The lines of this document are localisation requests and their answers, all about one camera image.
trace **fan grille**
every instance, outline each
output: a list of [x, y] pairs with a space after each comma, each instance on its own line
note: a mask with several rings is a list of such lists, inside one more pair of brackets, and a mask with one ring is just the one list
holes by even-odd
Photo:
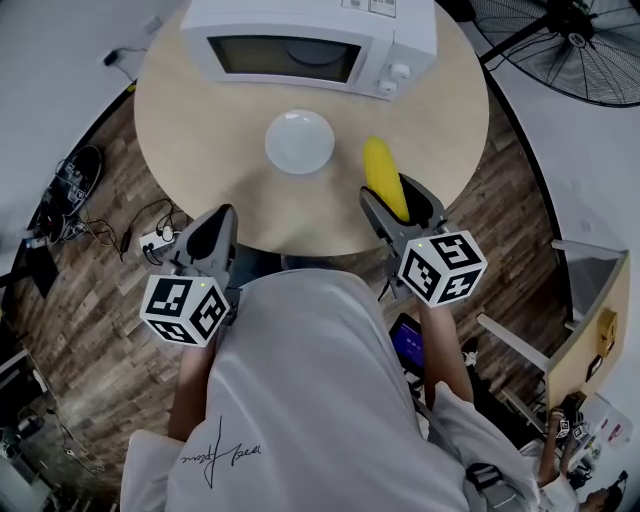
[[[547, 2], [471, 0], [476, 26], [493, 45], [547, 14]], [[640, 104], [640, 14], [629, 0], [588, 0], [593, 34], [562, 35], [547, 28], [503, 57], [552, 89], [606, 106]]]

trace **white t-shirt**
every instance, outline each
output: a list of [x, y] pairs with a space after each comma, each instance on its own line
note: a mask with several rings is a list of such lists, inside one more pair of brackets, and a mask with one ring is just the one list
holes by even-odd
[[[493, 463], [537, 499], [513, 445], [444, 383], [434, 413], [465, 464]], [[464, 478], [421, 436], [370, 289], [352, 274], [298, 270], [245, 287], [189, 440], [131, 437], [121, 509], [465, 511]]]
[[[529, 464], [531, 471], [538, 474], [540, 460], [544, 451], [544, 443], [539, 439], [534, 439], [529, 444], [520, 449], [520, 453]], [[556, 469], [560, 467], [558, 459], [555, 459]], [[558, 477], [540, 488], [541, 512], [576, 512], [580, 507], [578, 494], [569, 484], [569, 480], [564, 475], [558, 473]]]

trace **microwave knob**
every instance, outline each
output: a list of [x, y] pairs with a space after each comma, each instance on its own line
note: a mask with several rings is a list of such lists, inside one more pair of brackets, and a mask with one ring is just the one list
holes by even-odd
[[380, 80], [380, 83], [378, 84], [378, 90], [383, 94], [396, 92], [398, 90], [398, 84], [395, 82], [391, 82], [390, 80]]
[[389, 75], [394, 80], [408, 80], [411, 76], [411, 68], [406, 64], [393, 64]]

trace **fan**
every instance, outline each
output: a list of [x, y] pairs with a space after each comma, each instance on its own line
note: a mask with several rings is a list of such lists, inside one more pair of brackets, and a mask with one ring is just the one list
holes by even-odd
[[508, 60], [572, 98], [640, 105], [640, 0], [470, 2], [476, 26], [494, 46], [481, 63], [502, 54], [500, 64]]

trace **black hair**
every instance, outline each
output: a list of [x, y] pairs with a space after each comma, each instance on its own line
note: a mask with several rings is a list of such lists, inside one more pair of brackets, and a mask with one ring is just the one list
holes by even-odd
[[615, 512], [622, 502], [622, 491], [617, 485], [612, 485], [607, 489], [609, 495], [604, 500], [603, 512]]

